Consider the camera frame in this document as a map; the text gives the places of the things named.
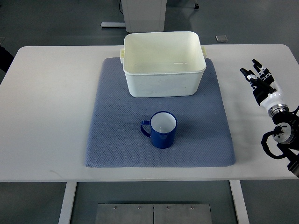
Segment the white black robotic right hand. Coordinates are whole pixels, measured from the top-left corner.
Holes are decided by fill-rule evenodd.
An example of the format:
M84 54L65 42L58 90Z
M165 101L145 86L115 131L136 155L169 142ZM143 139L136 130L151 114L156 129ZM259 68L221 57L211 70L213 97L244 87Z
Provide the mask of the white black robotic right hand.
M286 106L283 100L282 89L278 82L275 81L271 72L256 59L253 59L252 62L257 75L252 70L244 68L241 68L240 72L249 82L258 105L263 107L267 112L271 108L278 108L281 105Z

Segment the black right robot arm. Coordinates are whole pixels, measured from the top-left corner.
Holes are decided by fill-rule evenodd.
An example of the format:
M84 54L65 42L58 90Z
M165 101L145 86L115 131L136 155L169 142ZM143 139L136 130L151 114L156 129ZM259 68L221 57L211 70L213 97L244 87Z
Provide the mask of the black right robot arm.
M299 149L299 109L289 111L287 105L277 104L269 108L268 114L276 125L272 131L265 133L261 140L264 152L275 160L287 158L289 164L287 168L295 176L299 176L299 155L294 150ZM280 155L271 152L267 140L269 137L277 142Z

